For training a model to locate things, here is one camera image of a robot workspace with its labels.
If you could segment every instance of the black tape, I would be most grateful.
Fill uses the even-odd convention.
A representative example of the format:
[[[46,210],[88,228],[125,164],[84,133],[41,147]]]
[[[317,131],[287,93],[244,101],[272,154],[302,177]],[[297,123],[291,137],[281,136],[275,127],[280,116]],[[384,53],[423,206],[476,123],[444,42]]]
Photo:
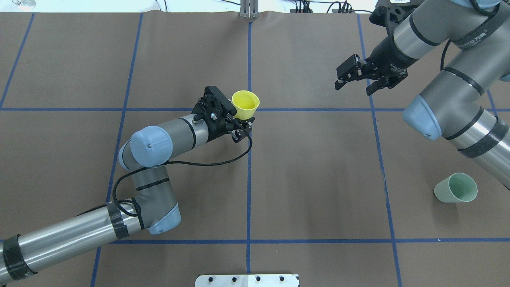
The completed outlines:
[[[500,121],[498,117],[496,119],[496,125],[486,136],[474,145],[459,151],[467,158],[475,158],[488,152],[502,141],[508,132],[508,125],[504,121]]]
[[[452,140],[454,138],[457,138],[461,134],[465,133],[467,130],[469,130],[469,128],[471,128],[480,119],[482,114],[483,114],[483,108],[480,107],[480,110],[478,111],[476,116],[469,122],[469,124],[467,126],[463,127],[461,130],[459,130],[454,135],[450,135],[449,137],[445,137],[445,139],[446,140]]]
[[[108,214],[110,215],[110,221],[112,222],[113,230],[115,231],[115,235],[118,240],[126,238],[129,236],[128,227],[124,224],[124,219],[122,219],[122,214],[120,214],[120,209],[113,202],[109,202],[106,204],[108,209]]]
[[[4,264],[7,272],[14,280],[25,279],[29,276],[37,274],[30,270],[25,262],[21,250],[19,248],[19,234],[15,235],[3,243],[2,255],[4,257]]]
[[[195,129],[193,129],[193,127],[191,126],[190,122],[183,119],[182,117],[180,117],[180,119],[182,119],[187,125],[188,127],[190,127],[190,130],[191,132],[193,133],[193,146],[191,147],[191,149],[194,149],[195,148],[195,145],[196,145],[196,134],[195,134]]]
[[[146,185],[143,185],[143,186],[140,186],[140,187],[137,187],[136,188],[136,191],[139,192],[141,190],[144,190],[144,189],[147,189],[149,187],[153,187],[153,186],[156,186],[158,184],[162,184],[162,183],[165,183],[167,181],[170,181],[170,179],[167,177],[167,178],[164,178],[162,180],[158,180],[158,181],[155,181],[153,183],[149,183],[149,184],[146,184]]]
[[[131,200],[135,203],[134,205],[136,205],[136,203],[137,203],[136,199],[134,197],[131,197]],[[138,212],[138,216],[137,217],[138,217],[138,222],[140,222],[141,230],[144,230],[145,229],[145,224],[143,224],[142,211]]]
[[[487,39],[494,33],[508,18],[510,11],[508,9],[499,9],[496,6],[494,16],[487,18],[480,26],[464,35],[461,39],[452,40],[452,42],[462,50],[467,50]]]
[[[475,82],[475,80],[471,79],[465,73],[463,73],[463,72],[461,72],[461,71],[459,71],[457,69],[454,69],[452,67],[444,67],[443,70],[445,70],[447,72],[450,72],[450,73],[456,75],[457,77],[463,79],[468,84],[470,84],[473,88],[475,88],[480,94],[483,94],[483,88],[477,82]]]
[[[432,41],[428,40],[427,38],[425,38],[420,33],[420,31],[418,31],[418,29],[416,28],[416,25],[414,25],[413,14],[412,13],[409,16],[409,24],[411,25],[411,29],[413,30],[413,32],[415,32],[416,36],[418,38],[420,38],[420,40],[422,40],[425,44],[428,44],[428,45],[431,45],[431,46],[438,46],[439,44],[441,44],[441,43],[436,43],[436,42],[432,42]]]

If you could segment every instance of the wire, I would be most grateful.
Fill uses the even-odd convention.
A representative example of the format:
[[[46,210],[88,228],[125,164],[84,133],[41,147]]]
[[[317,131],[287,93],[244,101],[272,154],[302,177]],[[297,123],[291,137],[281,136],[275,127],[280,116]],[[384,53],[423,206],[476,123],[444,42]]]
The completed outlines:
[[[223,164],[227,164],[227,163],[231,163],[231,162],[234,162],[238,159],[240,159],[241,157],[245,156],[247,153],[249,153],[251,151],[251,147],[253,146],[253,140],[251,139],[251,136],[249,135],[249,133],[234,119],[234,117],[232,117],[230,114],[227,114],[227,120],[229,120],[230,122],[234,123],[238,128],[242,129],[244,134],[246,135],[246,137],[248,137],[248,140],[249,140],[249,145],[248,145],[248,149],[242,153],[240,156],[236,157],[236,158],[233,158],[231,160],[227,160],[227,161],[222,161],[222,162],[214,162],[214,163],[197,163],[197,162],[188,162],[188,161],[167,161],[165,163],[163,163],[162,165],[168,165],[168,164],[187,164],[187,165],[194,165],[194,166],[218,166],[218,165],[223,165]],[[144,170],[147,170],[148,168],[141,168],[141,169],[138,169],[138,170],[135,170],[133,172],[130,172],[128,174],[125,174],[123,176],[121,176],[117,182],[115,182],[115,185],[113,186],[112,188],[112,199],[113,199],[113,202],[115,203],[115,205],[117,206],[117,208],[119,208],[122,212],[124,212],[125,214],[127,214],[128,216],[131,216],[131,217],[138,217],[140,215],[140,212],[141,212],[141,208],[140,208],[140,205],[132,200],[117,200],[117,187],[119,186],[119,183],[126,177],[129,177],[133,174],[136,174],[136,173],[139,173],[141,171],[144,171]],[[131,212],[128,212],[127,210],[125,210],[120,204],[121,203],[131,203],[134,205],[135,207],[135,211],[136,213],[131,213]]]
[[[496,15],[496,12],[489,12],[489,11],[485,11],[483,10],[479,5],[478,3],[476,2],[476,0],[469,0],[469,2],[471,3],[471,5],[473,5],[473,8],[480,14],[480,15],[483,15],[483,16],[487,16],[487,17],[493,17],[494,15]],[[445,45],[445,48],[443,49],[443,54],[441,55],[441,63],[440,63],[440,69],[443,70],[444,69],[444,66],[445,66],[445,57],[446,57],[446,51],[448,50],[448,46],[450,46],[451,44],[451,40],[449,39],[448,42],[446,42],[446,45]]]
[[[220,0],[220,1],[222,1],[222,2],[227,2],[227,3],[232,3],[232,4],[236,4],[236,5],[241,6],[241,4],[239,4],[239,3],[232,2],[232,1],[228,1],[228,0]]]
[[[478,5],[478,3],[476,2],[476,0],[469,0],[469,2],[471,3],[471,5],[473,5],[473,8],[478,12],[480,13],[481,15],[483,16],[487,16],[487,17],[491,17],[491,16],[494,16],[496,15],[496,13],[494,12],[489,12],[489,11],[485,11],[483,10],[482,8],[480,8],[480,6]]]
[[[448,50],[448,46],[450,46],[451,40],[449,39],[448,42],[446,42],[445,48],[443,49],[443,54],[441,55],[441,70],[445,67],[445,57],[446,57],[446,51]]]
[[[131,200],[119,200],[119,203],[131,203],[132,204],[132,201]],[[102,204],[102,205],[98,205],[96,207],[93,207],[93,208],[90,208],[89,210],[87,211],[83,211],[82,213],[78,214],[77,216],[80,216],[80,215],[83,215],[83,214],[86,214],[86,213],[89,213],[91,211],[94,211],[94,210],[98,210],[100,208],[103,208],[103,207],[106,207],[106,203],[105,204]]]
[[[338,2],[338,1],[335,1],[335,2],[332,2],[332,3],[331,3],[331,5],[328,7],[328,9],[327,9],[327,11],[326,11],[326,14],[327,14],[327,13],[329,13],[329,10],[331,9],[331,7],[332,7],[334,4],[336,4],[336,3],[338,3],[338,10],[340,10],[340,6],[341,6],[341,4],[342,4],[342,3]]]
[[[347,13],[350,13],[350,12],[368,12],[368,13],[373,13],[373,11],[368,11],[368,10],[349,10],[349,11],[347,11]]]

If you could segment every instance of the blue joint cap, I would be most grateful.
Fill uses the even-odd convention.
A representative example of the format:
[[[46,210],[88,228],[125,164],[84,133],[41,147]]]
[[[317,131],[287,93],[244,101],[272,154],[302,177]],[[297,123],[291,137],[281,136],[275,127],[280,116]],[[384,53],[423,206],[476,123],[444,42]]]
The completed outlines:
[[[473,8],[473,5],[471,5],[469,0],[450,0],[450,1],[457,5],[461,5],[467,8]],[[498,5],[499,1],[500,0],[476,0],[476,3],[480,6],[480,8],[487,9]]]
[[[131,153],[146,168],[164,163],[172,151],[172,138],[161,127],[149,126],[131,136]]]
[[[417,95],[402,114],[404,121],[430,140],[441,136],[441,127],[427,102]]]
[[[510,82],[510,74],[501,77],[500,80],[503,82]]]
[[[156,224],[149,227],[149,232],[152,235],[160,234],[175,228],[179,223],[181,223],[181,212],[179,211],[179,204],[177,203],[167,215],[156,222]]]

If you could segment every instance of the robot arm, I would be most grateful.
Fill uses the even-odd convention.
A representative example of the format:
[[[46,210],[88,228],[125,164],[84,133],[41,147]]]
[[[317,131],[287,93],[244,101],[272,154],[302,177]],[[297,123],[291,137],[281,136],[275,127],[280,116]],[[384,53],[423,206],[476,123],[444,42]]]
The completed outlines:
[[[426,0],[388,29],[365,61],[354,55],[340,65],[336,89],[364,78],[375,80],[367,94],[392,88],[405,78],[407,67],[450,39],[462,51],[416,96],[403,119],[427,139],[444,137],[509,188],[508,125],[476,101],[495,81],[510,81],[510,6],[478,0],[474,7],[472,2]]]
[[[255,118],[233,118],[236,113],[223,93],[210,86],[191,114],[133,134],[119,151],[119,161],[131,171],[138,194],[130,200],[114,197],[103,207],[0,243],[0,285],[25,279],[144,228],[159,234],[177,226],[181,215],[164,164],[225,134],[231,134],[234,142],[241,141]]]

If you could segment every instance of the blue tape line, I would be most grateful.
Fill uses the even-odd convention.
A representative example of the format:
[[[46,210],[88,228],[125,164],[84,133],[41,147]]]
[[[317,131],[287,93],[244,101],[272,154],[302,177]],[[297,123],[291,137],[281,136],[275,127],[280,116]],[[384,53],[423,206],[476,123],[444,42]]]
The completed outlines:
[[[365,44],[364,44],[364,39],[363,39],[363,29],[361,27],[361,18],[360,18],[359,14],[357,14],[356,16],[358,18],[358,30],[360,32],[360,43],[361,43],[361,50],[363,53],[363,59],[366,59]],[[367,86],[369,86],[369,85],[370,85],[370,81],[367,79]],[[391,235],[392,248],[393,248],[393,259],[395,261],[395,271],[396,271],[396,275],[397,275],[398,286],[402,287],[402,278],[400,276],[400,263],[398,261],[397,244],[395,242],[395,230],[393,228],[393,219],[391,216],[390,197],[388,195],[388,184],[386,182],[386,172],[384,169],[384,162],[383,162],[383,157],[382,157],[383,153],[382,153],[381,146],[380,146],[379,130],[377,128],[377,118],[375,116],[374,100],[373,100],[372,96],[369,96],[369,99],[370,99],[370,108],[372,109],[372,122],[374,125],[375,142],[377,144],[377,153],[379,155],[379,165],[380,165],[380,169],[382,172],[382,178],[384,181],[384,191],[386,194],[386,212],[388,214],[388,223],[390,226],[390,235]]]
[[[95,279],[97,276],[97,268],[99,267],[99,256],[101,255],[101,247],[98,247],[96,251],[96,257],[94,261],[94,269],[92,269],[92,279],[90,280],[90,287],[95,286]]]
[[[138,49],[138,41],[140,39],[140,30],[142,28],[142,20],[143,20],[143,13],[140,13],[140,18],[138,20],[138,30],[136,32],[135,47],[133,49],[133,57],[131,59],[131,68],[129,71],[129,78],[127,80],[128,85],[126,87],[126,94],[124,97],[124,106],[122,108],[122,116],[120,118],[119,132],[117,134],[117,143],[115,145],[115,153],[113,155],[112,172],[110,173],[110,182],[108,183],[108,192],[106,194],[106,202],[109,201],[110,196],[112,194],[113,177],[115,175],[115,168],[117,166],[117,154],[119,152],[120,140],[122,138],[122,129],[124,128],[124,119],[125,119],[126,110],[127,110],[127,106],[128,106],[129,92],[131,89],[131,80],[133,78],[133,70],[135,68],[136,51]]]
[[[0,111],[165,111],[190,112],[192,108],[0,108]],[[376,112],[402,112],[403,108],[375,108]],[[257,112],[370,112],[370,108],[261,108]]]
[[[260,239],[253,244],[352,244],[352,243],[391,243],[391,239]]]
[[[442,242],[510,242],[510,238],[487,237],[487,238],[402,238],[396,239],[396,243],[442,243]]]
[[[32,13],[32,17],[30,17],[30,22],[25,31],[25,36],[23,36],[23,41],[21,41],[21,46],[18,50],[18,55],[16,55],[16,60],[14,60],[14,65],[12,65],[11,73],[9,74],[9,79],[7,80],[7,84],[4,88],[4,93],[2,95],[2,99],[0,100],[0,108],[4,105],[5,98],[7,96],[7,91],[9,90],[9,86],[11,85],[12,77],[14,76],[14,71],[16,70],[16,66],[18,65],[19,57],[21,56],[21,52],[23,51],[23,47],[25,46],[25,42],[29,36],[30,28],[32,27],[32,23],[34,22],[35,13]]]
[[[122,111],[122,108],[0,108],[1,111],[63,111],[63,112],[80,112],[80,111]]]
[[[133,58],[131,60],[131,68],[129,72],[129,78],[127,80],[127,87],[126,87],[126,94],[124,97],[124,106],[122,108],[122,116],[120,118],[120,124],[119,124],[119,132],[117,134],[117,144],[115,146],[115,153],[113,154],[113,163],[112,163],[112,171],[110,173],[110,181],[108,183],[108,192],[106,195],[106,202],[108,203],[108,200],[110,198],[110,195],[112,193],[112,186],[113,186],[113,176],[115,175],[115,167],[117,166],[117,154],[119,152],[119,146],[120,146],[120,139],[122,137],[122,128],[124,126],[124,118],[126,114],[126,107],[128,105],[128,98],[129,98],[129,91],[131,87],[131,79],[133,77],[133,69],[135,67],[135,60],[136,60],[136,50],[138,48],[138,40],[140,39],[140,30],[142,28],[142,20],[143,20],[143,13],[140,13],[140,18],[138,20],[138,30],[136,32],[136,39],[135,39],[135,48],[133,49]],[[97,249],[96,252],[96,261],[94,264],[94,271],[92,272],[92,279],[90,281],[90,287],[95,286],[95,274],[97,273],[97,266],[99,264],[99,257],[101,256],[101,247]]]
[[[225,240],[118,240],[111,242],[110,244],[246,244],[245,239],[225,239]]]
[[[495,116],[498,116],[498,111],[496,109],[496,105],[494,105],[494,100],[492,99],[491,91],[487,90],[487,96],[489,96],[489,102],[491,102],[492,111],[494,112]]]
[[[251,151],[248,153],[248,194],[246,201],[246,273],[250,274],[251,265]]]
[[[248,23],[248,90],[251,91],[251,24]]]
[[[251,91],[251,25],[248,23],[248,90]],[[251,151],[248,153],[246,195],[246,274],[251,273]]]
[[[157,112],[157,111],[164,111],[164,112],[190,112],[192,111],[192,108],[126,108],[126,111],[151,111],[151,112]]]
[[[450,243],[450,242],[510,242],[510,237],[480,238],[374,238],[374,239],[217,239],[217,240],[120,240],[118,245],[200,245],[200,244],[388,244],[388,243]]]

